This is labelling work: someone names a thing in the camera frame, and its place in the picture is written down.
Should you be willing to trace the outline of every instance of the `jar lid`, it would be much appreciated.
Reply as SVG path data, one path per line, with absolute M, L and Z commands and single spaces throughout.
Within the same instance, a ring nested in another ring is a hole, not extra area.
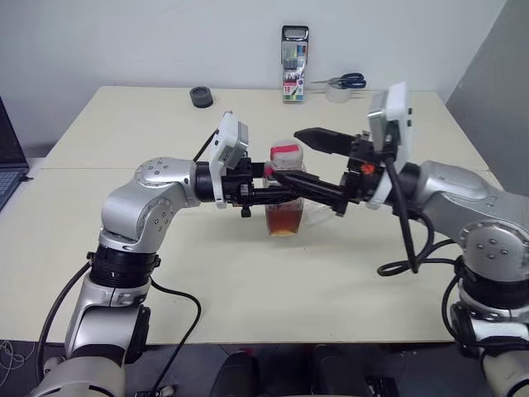
M 270 147 L 270 159 L 275 168 L 298 168 L 303 165 L 303 149 L 293 140 L 275 142 Z

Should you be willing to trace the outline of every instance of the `white wall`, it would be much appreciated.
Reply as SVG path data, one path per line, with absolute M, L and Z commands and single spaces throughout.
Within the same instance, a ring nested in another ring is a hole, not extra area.
M 310 26 L 310 79 L 359 70 L 446 100 L 504 3 L 0 0 L 0 95 L 24 147 L 53 144 L 101 85 L 278 87 L 289 22 Z

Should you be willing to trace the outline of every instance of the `black tape roll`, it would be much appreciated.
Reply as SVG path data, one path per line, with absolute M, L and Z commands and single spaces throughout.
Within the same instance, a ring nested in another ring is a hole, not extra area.
M 195 87 L 189 91 L 193 105 L 197 108 L 209 108 L 213 105 L 212 92 L 208 87 Z

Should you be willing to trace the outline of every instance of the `scissors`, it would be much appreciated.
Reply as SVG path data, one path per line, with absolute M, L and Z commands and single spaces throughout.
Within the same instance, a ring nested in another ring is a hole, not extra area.
M 333 77 L 328 80 L 312 81 L 312 84 L 340 85 L 341 88 L 365 88 L 367 82 L 362 73 L 346 73 L 341 77 Z

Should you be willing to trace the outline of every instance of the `robotic arm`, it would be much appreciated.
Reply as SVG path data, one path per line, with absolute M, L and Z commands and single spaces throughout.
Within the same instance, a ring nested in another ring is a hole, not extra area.
M 457 242 L 451 330 L 467 353 L 480 354 L 498 396 L 521 393 L 529 383 L 529 199 L 499 191 L 459 167 L 407 162 L 409 150 L 405 85 L 374 98 L 369 133 L 347 136 L 321 128 L 296 132 L 312 149 L 348 157 L 339 185 L 302 171 L 276 171 L 282 186 L 257 189 L 252 180 L 263 163 L 246 156 L 247 127 L 226 113 L 212 137 L 210 162 L 157 158 L 107 198 L 99 246 L 66 335 L 67 361 L 54 368 L 31 397 L 123 396 L 124 365 L 143 352 L 150 310 L 143 305 L 156 252 L 174 215 L 182 208 L 214 202 L 241 207 L 304 197 L 343 216 L 348 203 L 382 203 L 398 209 L 404 199 L 411 218 Z M 396 189 L 391 169 L 398 174 Z M 417 267 L 410 263 L 412 270 Z

